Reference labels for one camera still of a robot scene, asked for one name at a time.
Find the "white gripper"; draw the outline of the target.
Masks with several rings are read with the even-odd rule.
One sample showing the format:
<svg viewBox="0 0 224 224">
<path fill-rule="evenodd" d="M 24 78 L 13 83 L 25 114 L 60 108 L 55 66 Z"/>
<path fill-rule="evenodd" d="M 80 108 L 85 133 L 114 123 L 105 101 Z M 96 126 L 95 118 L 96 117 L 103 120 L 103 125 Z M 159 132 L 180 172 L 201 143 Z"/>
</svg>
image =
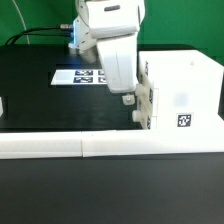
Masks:
<svg viewBox="0 0 224 224">
<path fill-rule="evenodd" d="M 97 49 L 108 88 L 134 104 L 137 36 L 145 17 L 144 0 L 75 0 L 75 47 Z"/>
</svg>

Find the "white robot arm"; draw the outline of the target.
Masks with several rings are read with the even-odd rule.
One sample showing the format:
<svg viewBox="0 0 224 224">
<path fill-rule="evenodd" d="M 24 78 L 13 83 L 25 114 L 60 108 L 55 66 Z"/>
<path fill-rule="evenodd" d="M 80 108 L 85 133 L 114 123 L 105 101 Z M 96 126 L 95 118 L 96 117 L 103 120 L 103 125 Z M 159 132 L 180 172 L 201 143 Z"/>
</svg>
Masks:
<svg viewBox="0 0 224 224">
<path fill-rule="evenodd" d="M 99 58 L 109 90 L 135 103 L 137 37 L 145 17 L 144 0 L 75 0 L 69 48 L 92 63 Z"/>
</svg>

